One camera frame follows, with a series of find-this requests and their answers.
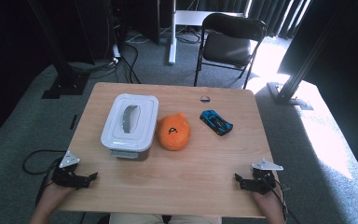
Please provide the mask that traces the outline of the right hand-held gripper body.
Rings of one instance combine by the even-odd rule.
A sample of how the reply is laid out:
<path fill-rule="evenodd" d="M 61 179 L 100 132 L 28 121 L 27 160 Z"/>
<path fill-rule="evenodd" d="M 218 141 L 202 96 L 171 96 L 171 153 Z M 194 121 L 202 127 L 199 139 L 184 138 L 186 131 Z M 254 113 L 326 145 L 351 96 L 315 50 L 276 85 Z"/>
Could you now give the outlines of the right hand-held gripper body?
<path fill-rule="evenodd" d="M 245 179 L 244 188 L 265 195 L 276 187 L 277 180 L 273 172 L 282 170 L 282 166 L 262 159 L 252 165 L 253 179 Z"/>

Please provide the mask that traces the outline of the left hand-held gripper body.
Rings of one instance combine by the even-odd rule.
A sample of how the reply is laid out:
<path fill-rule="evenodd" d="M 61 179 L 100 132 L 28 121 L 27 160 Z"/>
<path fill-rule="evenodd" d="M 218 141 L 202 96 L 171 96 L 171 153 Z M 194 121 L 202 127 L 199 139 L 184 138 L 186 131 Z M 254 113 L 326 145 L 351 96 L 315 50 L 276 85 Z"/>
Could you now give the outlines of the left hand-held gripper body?
<path fill-rule="evenodd" d="M 82 183 L 90 182 L 87 176 L 81 176 L 75 173 L 79 162 L 80 159 L 77 156 L 71 151 L 66 151 L 58 162 L 51 180 L 59 186 L 75 189 Z"/>

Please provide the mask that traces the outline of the grey transparent storage box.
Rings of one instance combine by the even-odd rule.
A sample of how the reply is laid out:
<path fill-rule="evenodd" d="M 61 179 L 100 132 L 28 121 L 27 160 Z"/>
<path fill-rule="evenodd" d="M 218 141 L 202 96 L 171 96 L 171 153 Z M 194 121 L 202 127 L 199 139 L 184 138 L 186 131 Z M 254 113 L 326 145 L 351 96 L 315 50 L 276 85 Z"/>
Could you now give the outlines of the grey transparent storage box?
<path fill-rule="evenodd" d="M 148 158 L 149 152 L 150 152 L 149 148 L 142 151 L 110 148 L 110 154 L 113 157 L 116 157 L 121 160 L 130 160 L 130 161 L 144 161 Z"/>

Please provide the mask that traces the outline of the blue toy car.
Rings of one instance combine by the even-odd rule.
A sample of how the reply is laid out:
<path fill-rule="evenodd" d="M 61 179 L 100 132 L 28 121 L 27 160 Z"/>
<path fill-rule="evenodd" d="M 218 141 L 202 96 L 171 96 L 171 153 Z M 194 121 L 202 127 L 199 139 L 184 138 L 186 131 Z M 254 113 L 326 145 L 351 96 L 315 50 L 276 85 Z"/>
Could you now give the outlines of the blue toy car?
<path fill-rule="evenodd" d="M 233 129 L 233 125 L 224 120 L 214 110 L 202 111 L 200 119 L 219 136 L 223 136 Z"/>

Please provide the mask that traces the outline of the white box lid grey handle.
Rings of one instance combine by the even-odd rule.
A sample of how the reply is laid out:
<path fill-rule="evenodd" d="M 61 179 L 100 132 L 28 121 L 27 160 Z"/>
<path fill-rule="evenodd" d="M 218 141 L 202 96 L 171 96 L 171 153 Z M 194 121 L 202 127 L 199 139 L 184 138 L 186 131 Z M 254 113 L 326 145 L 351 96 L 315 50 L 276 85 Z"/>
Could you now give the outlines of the white box lid grey handle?
<path fill-rule="evenodd" d="M 147 151 L 156 129 L 158 106 L 158 98 L 153 95 L 120 94 L 103 127 L 102 144 L 124 152 Z"/>

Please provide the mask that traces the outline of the orange plush toy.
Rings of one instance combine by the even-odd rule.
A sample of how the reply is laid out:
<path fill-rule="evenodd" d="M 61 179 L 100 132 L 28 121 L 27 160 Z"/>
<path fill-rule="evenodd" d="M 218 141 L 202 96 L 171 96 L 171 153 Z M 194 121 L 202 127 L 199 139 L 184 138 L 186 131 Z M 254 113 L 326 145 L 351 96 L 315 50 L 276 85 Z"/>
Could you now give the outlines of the orange plush toy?
<path fill-rule="evenodd" d="M 190 134 L 191 128 L 183 113 L 168 115 L 158 120 L 158 141 L 165 149 L 183 149 L 189 141 Z"/>

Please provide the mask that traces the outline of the person's left hand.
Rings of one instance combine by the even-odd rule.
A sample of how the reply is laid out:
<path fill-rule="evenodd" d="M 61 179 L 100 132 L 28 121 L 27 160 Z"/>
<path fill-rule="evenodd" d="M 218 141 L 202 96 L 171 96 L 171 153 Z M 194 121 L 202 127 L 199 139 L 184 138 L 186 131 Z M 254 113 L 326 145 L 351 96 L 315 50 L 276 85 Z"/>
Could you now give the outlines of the person's left hand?
<path fill-rule="evenodd" d="M 55 183 L 50 183 L 44 190 L 44 194 L 46 195 L 48 201 L 58 206 L 60 205 L 67 196 L 69 196 L 74 191 L 73 188 L 67 188 L 59 186 Z"/>

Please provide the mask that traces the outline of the person's right hand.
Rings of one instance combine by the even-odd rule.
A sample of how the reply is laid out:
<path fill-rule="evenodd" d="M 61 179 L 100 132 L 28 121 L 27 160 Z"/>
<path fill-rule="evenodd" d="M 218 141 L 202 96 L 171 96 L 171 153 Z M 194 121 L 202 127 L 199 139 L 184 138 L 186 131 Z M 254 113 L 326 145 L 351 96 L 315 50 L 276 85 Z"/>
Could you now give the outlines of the person's right hand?
<path fill-rule="evenodd" d="M 255 203 L 261 210 L 280 209 L 282 207 L 281 201 L 276 197 L 273 191 L 269 191 L 266 194 L 252 192 L 251 195 Z"/>

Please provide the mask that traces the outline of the person's beige trousers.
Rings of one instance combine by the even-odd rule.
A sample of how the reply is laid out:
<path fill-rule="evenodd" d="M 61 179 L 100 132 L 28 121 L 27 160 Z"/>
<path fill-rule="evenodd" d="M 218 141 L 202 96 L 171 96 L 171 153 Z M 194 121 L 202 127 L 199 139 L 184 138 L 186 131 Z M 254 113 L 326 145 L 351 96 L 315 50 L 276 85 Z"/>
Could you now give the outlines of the person's beige trousers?
<path fill-rule="evenodd" d="M 162 215 L 111 213 L 109 224 L 222 224 L 222 218 L 174 215 L 165 223 Z"/>

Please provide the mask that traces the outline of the black metal stand flat base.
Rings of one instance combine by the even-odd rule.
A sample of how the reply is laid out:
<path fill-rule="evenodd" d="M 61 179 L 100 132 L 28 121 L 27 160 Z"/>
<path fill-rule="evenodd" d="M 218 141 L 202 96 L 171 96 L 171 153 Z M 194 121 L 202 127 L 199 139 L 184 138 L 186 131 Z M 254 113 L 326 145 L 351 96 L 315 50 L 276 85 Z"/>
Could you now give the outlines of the black metal stand flat base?
<path fill-rule="evenodd" d="M 40 0 L 27 0 L 27 2 L 37 20 L 48 58 L 57 72 L 53 84 L 49 90 L 44 91 L 42 98 L 59 99 L 62 95 L 82 95 L 90 73 L 75 71 L 67 62 Z"/>

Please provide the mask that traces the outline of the black metal stand slanted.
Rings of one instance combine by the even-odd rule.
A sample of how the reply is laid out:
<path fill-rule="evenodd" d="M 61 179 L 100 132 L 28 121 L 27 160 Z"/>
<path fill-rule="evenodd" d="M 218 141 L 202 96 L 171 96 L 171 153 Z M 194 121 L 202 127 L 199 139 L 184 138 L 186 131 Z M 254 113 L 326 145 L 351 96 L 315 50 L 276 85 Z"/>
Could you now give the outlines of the black metal stand slanted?
<path fill-rule="evenodd" d="M 310 0 L 296 34 L 283 56 L 279 75 L 287 75 L 284 83 L 269 82 L 268 89 L 276 105 L 308 104 L 295 93 L 324 49 L 331 35 L 342 0 Z"/>

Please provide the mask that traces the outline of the black folding chair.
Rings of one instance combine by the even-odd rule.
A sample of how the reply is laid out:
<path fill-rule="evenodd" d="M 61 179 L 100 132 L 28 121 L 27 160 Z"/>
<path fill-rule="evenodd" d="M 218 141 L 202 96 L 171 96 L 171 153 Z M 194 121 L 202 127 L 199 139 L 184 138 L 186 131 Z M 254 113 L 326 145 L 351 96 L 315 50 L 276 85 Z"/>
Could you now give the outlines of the black folding chair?
<path fill-rule="evenodd" d="M 194 86 L 198 84 L 203 65 L 244 72 L 246 88 L 259 46 L 267 35 L 267 25 L 260 20 L 224 13 L 208 15 L 201 25 L 201 42 L 198 53 Z"/>

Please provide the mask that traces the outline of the dark cabinet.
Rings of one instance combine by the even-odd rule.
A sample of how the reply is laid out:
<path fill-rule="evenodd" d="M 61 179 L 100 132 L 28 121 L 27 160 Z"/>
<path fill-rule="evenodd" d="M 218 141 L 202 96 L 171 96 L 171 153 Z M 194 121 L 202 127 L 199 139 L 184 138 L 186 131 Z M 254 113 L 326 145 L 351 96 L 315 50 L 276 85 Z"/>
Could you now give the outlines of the dark cabinet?
<path fill-rule="evenodd" d="M 92 59 L 107 59 L 129 31 L 159 44 L 160 0 L 76 0 Z"/>

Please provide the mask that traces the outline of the dark pleated curtain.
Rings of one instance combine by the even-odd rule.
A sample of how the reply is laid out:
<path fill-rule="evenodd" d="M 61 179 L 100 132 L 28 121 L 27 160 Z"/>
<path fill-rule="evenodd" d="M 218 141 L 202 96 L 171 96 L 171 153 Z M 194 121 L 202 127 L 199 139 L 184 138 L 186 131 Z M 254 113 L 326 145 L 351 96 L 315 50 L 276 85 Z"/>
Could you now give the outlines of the dark pleated curtain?
<path fill-rule="evenodd" d="M 267 36 L 292 39 L 312 0 L 195 0 L 199 11 L 243 13 L 267 25 Z"/>

